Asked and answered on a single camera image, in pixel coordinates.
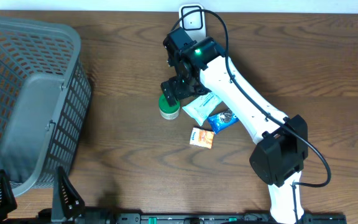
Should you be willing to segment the light blue wet wipes pack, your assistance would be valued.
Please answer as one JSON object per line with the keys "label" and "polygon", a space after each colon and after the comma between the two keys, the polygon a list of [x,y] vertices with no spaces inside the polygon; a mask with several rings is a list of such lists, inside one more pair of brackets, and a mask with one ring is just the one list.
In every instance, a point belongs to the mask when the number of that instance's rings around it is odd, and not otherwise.
{"label": "light blue wet wipes pack", "polygon": [[219,96],[212,92],[206,95],[201,95],[193,100],[191,103],[184,106],[182,109],[190,117],[192,117],[199,126],[202,126],[207,117],[213,110],[222,102]]}

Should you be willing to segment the blue Oreo cookie pack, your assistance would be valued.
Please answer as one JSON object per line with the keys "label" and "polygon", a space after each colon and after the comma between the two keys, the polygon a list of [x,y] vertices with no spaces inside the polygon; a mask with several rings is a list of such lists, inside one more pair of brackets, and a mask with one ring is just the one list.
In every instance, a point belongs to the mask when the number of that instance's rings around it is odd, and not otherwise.
{"label": "blue Oreo cookie pack", "polygon": [[226,110],[209,116],[207,121],[210,124],[214,134],[218,134],[223,129],[226,129],[234,123],[238,122],[239,118],[231,110]]}

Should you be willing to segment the green lid jar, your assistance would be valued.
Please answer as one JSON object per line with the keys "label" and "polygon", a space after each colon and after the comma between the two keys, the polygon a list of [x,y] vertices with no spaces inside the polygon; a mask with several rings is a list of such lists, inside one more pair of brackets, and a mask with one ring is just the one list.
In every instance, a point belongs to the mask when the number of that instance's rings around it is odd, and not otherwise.
{"label": "green lid jar", "polygon": [[158,100],[158,107],[161,116],[167,120],[175,119],[180,114],[180,102],[175,100],[175,104],[170,106],[164,94],[162,94]]}

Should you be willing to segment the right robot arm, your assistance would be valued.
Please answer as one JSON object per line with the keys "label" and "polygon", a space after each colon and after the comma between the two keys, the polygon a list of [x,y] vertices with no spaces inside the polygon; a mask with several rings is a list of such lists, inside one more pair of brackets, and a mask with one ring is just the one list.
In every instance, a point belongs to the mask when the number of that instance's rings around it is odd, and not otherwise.
{"label": "right robot arm", "polygon": [[270,214],[279,223],[295,223],[304,210],[298,182],[308,157],[306,121],[299,115],[289,118],[265,100],[238,72],[224,49],[207,37],[193,40],[179,27],[163,41],[168,64],[176,76],[161,84],[169,106],[189,96],[214,93],[238,117],[256,147],[250,164],[258,177],[268,185]]}

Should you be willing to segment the orange tissue pack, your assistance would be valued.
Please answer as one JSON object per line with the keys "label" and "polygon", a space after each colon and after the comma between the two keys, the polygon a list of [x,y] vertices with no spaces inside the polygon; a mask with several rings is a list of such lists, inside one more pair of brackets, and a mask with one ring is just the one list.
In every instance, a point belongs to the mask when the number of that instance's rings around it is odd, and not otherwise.
{"label": "orange tissue pack", "polygon": [[211,149],[214,132],[194,127],[191,131],[190,145]]}

